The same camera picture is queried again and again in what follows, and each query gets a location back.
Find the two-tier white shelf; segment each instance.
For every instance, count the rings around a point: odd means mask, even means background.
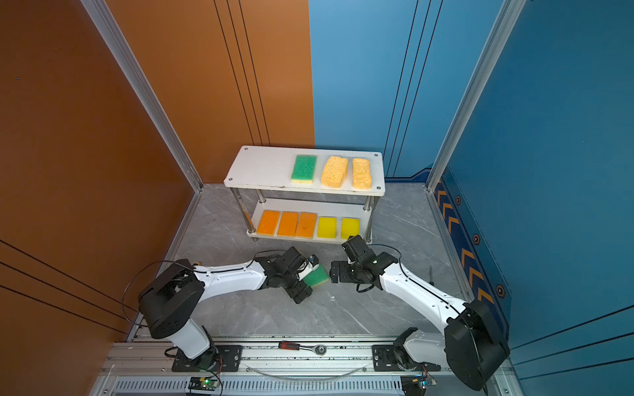
[[[312,184],[293,183],[290,181],[295,158],[297,155],[314,155],[317,157],[314,181]],[[321,172],[326,161],[336,155],[348,158],[348,175],[341,188],[331,188],[321,184]],[[370,161],[370,174],[372,187],[369,190],[358,189],[352,186],[353,182],[353,158],[365,158]],[[322,243],[343,243],[341,238],[341,222],[344,217],[359,219],[359,234],[366,242],[372,238],[372,216],[374,208],[381,196],[385,195],[385,179],[383,177],[383,156],[381,153],[371,151],[345,151],[345,150],[318,150],[311,148],[286,148],[267,146],[242,146],[236,156],[224,185],[229,187],[236,198],[236,202],[242,211],[247,223],[247,234],[253,238],[274,238],[279,240],[299,240]],[[249,215],[242,197],[240,188],[249,188],[257,191],[258,203],[252,215]],[[365,204],[320,202],[311,200],[287,200],[279,198],[265,198],[263,190],[268,191],[294,191],[300,193],[321,193],[340,195],[365,196]],[[257,234],[257,225],[260,223],[262,213],[265,210],[279,212],[310,212],[317,217],[337,218],[337,237],[317,237],[318,224],[315,225],[313,238],[296,238],[278,236],[277,230],[273,236]]]

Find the ratchet wrench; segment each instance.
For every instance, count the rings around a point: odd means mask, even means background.
[[[281,341],[278,346],[279,346],[280,349],[312,350],[315,355],[319,355],[319,356],[322,356],[322,355],[326,354],[326,346],[325,345],[315,345],[314,347],[304,347],[302,345],[299,345],[296,342]]]

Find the sponge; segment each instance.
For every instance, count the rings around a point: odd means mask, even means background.
[[[280,213],[275,210],[265,210],[262,213],[260,224],[257,226],[257,233],[260,235],[273,236],[280,220]]]
[[[278,236],[295,236],[298,217],[299,213],[297,212],[282,212]]]
[[[321,173],[321,183],[327,187],[341,188],[348,175],[348,159],[331,156]]]
[[[306,277],[304,279],[302,279],[302,280],[308,286],[310,286],[310,287],[312,287],[314,289],[317,286],[319,286],[320,284],[324,284],[324,283],[328,282],[330,280],[330,278],[328,277],[328,274],[326,273],[326,270],[324,269],[323,265],[320,265],[319,267],[317,267],[316,270],[314,270],[310,274],[306,275]]]
[[[353,187],[359,189],[372,188],[369,160],[364,158],[355,158],[353,160]]]
[[[320,217],[319,228],[317,229],[317,237],[336,238],[337,237],[337,218],[336,217]]]
[[[317,157],[314,155],[298,155],[295,158],[295,167],[290,181],[293,183],[312,184],[315,173]]]
[[[359,234],[359,219],[345,219],[344,218],[341,222],[341,239],[347,240],[351,236],[355,236],[358,234]]]
[[[312,239],[315,232],[315,223],[317,223],[316,213],[302,212],[297,222],[297,230],[295,236],[298,238]]]

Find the orange chevron arrow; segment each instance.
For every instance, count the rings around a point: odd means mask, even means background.
[[[438,207],[440,207],[440,196],[447,195],[447,191],[438,191]]]
[[[469,285],[474,285],[474,275],[484,280],[482,274],[479,271],[473,269],[473,267],[469,268]]]
[[[468,251],[467,249],[464,249],[464,248],[463,248],[463,249],[462,249],[462,267],[463,267],[463,268],[465,267],[465,256],[469,256],[469,257],[471,257],[471,258],[472,258],[472,259],[474,259],[474,260],[476,259],[476,258],[474,257],[474,254],[473,254],[473,253],[471,253],[471,252],[470,252],[470,251]]]
[[[487,300],[489,300],[491,302],[491,304],[495,304],[493,302],[493,298],[491,296],[489,296],[489,293],[487,293],[486,291],[478,288],[477,290],[477,299],[482,301],[482,297],[486,298]]]
[[[447,216],[446,216],[447,208],[453,209],[453,207],[450,204],[443,203],[443,219],[447,218]]]
[[[449,233],[450,234],[451,234],[451,223],[460,224],[460,222],[455,217],[449,216]]]

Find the robotic arm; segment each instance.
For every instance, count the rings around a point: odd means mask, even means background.
[[[416,328],[405,331],[394,342],[401,367],[415,369],[423,362],[448,365],[467,386],[480,390],[508,357],[506,340],[482,302],[465,303],[449,296],[412,274],[393,256],[376,256],[360,236],[349,239],[342,247],[349,260],[332,262],[333,283],[356,283],[360,292],[385,290],[411,305],[444,334],[443,339]],[[305,258],[294,247],[283,255],[230,266],[202,267],[191,265],[188,260],[177,262],[139,294],[139,311],[152,338],[167,338],[190,359],[216,353],[211,337],[190,318],[197,303],[232,291],[271,287],[284,288],[290,298],[301,303],[312,294],[302,279],[319,266],[316,256]],[[369,286],[359,290],[361,284]]]

